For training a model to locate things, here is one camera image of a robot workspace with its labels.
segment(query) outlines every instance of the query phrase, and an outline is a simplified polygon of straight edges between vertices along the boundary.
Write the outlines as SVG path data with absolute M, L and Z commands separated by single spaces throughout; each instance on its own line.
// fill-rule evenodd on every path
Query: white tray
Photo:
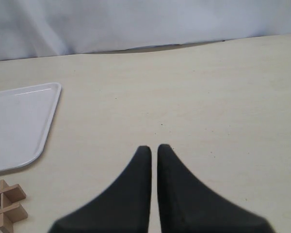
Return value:
M 0 92 L 0 171 L 30 164 L 43 151 L 62 86 Z

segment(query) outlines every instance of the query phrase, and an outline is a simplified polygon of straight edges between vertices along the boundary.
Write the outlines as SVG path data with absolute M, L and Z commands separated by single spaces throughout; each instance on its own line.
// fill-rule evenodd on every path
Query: white curtain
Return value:
M 0 60 L 291 33 L 291 0 L 0 0 Z

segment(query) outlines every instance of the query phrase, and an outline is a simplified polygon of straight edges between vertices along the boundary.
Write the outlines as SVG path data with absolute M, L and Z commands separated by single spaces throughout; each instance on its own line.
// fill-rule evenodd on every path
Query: white table surface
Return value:
M 139 145 L 153 153 L 149 232 L 160 232 L 161 143 L 210 188 L 291 233 L 291 34 L 0 62 L 0 91 L 48 82 L 63 91 L 44 153 L 0 174 L 28 195 L 15 233 L 47 232 L 108 187 Z

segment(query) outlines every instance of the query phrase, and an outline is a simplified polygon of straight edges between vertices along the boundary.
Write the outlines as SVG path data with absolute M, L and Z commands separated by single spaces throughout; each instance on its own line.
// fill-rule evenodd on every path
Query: tabletop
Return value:
M 95 198 L 139 145 L 170 144 L 211 189 L 291 233 L 291 34 L 0 62 L 0 91 L 59 82 L 46 147 L 0 173 L 27 193 L 15 233 L 45 233 Z

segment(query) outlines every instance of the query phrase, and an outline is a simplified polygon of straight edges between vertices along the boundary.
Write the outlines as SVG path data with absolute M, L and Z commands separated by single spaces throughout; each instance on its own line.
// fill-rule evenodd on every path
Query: wooden grid piece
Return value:
M 0 230 L 3 233 L 14 233 L 13 223 L 26 219 L 28 214 L 19 203 L 26 194 L 19 184 L 9 186 L 0 181 Z

